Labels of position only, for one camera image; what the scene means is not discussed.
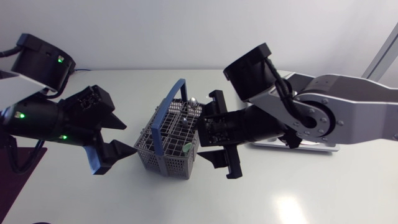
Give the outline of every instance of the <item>white table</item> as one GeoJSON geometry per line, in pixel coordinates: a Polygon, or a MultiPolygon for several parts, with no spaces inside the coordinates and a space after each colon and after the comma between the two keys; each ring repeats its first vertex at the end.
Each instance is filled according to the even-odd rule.
{"type": "MultiPolygon", "coordinates": [[[[242,107],[221,70],[78,72],[62,97],[98,84],[128,126],[103,129],[104,140],[133,145],[179,78],[201,103],[219,89],[230,111],[242,107]]],[[[20,146],[34,143],[19,138],[20,146]]],[[[91,175],[82,147],[45,147],[4,223],[398,223],[398,142],[341,146],[333,154],[243,145],[236,180],[200,156],[190,180],[146,171],[137,154],[91,175]]]]}

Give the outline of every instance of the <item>gray plastic basket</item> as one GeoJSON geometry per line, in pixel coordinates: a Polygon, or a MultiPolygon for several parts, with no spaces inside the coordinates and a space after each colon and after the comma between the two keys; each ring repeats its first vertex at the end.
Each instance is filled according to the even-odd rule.
{"type": "Polygon", "coordinates": [[[187,102],[185,80],[180,79],[156,109],[134,145],[144,167],[164,176],[189,179],[199,146],[198,133],[193,130],[201,106],[191,108],[187,102]],[[181,89],[182,99],[174,99],[181,89]],[[188,152],[184,145],[191,143],[188,152]]]}

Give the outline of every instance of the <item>cable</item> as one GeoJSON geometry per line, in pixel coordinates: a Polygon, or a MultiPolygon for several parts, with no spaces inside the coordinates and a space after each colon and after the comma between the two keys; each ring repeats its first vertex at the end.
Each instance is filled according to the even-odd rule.
{"type": "Polygon", "coordinates": [[[63,80],[61,88],[59,89],[59,91],[56,94],[54,94],[54,95],[45,95],[43,93],[38,92],[36,95],[38,97],[44,98],[44,99],[55,99],[55,98],[59,97],[63,93],[63,91],[65,90],[65,87],[67,86],[67,83],[68,83],[68,80],[69,80],[69,76],[70,75],[67,74],[67,76],[63,80]]]}
{"type": "Polygon", "coordinates": [[[16,47],[14,47],[14,48],[11,49],[11,50],[5,50],[5,51],[3,51],[3,52],[0,52],[0,58],[2,58],[2,57],[8,57],[8,56],[17,54],[17,53],[20,52],[21,50],[22,50],[22,47],[20,47],[20,46],[16,46],[16,47]]]}
{"type": "Polygon", "coordinates": [[[25,161],[24,165],[18,166],[18,147],[15,139],[12,141],[10,146],[7,146],[7,155],[9,159],[9,163],[11,165],[11,169],[13,172],[16,174],[24,174],[26,171],[30,169],[32,164],[37,158],[37,155],[39,155],[40,150],[42,149],[44,145],[44,140],[38,140],[37,144],[35,146],[35,149],[31,152],[27,160],[25,161]]]}
{"type": "Polygon", "coordinates": [[[272,64],[270,59],[265,58],[264,63],[267,64],[271,73],[276,79],[275,88],[286,110],[295,119],[299,120],[304,126],[309,126],[310,120],[303,115],[303,113],[296,107],[296,105],[293,102],[292,87],[290,86],[290,83],[287,80],[280,77],[278,71],[276,70],[275,66],[272,64]]]}

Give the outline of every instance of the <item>green led light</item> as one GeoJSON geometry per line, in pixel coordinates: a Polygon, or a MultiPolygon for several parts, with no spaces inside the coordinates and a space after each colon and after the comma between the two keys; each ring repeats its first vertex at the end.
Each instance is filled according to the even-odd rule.
{"type": "Polygon", "coordinates": [[[62,63],[63,62],[64,57],[62,57],[61,55],[58,56],[58,62],[62,63]]]}

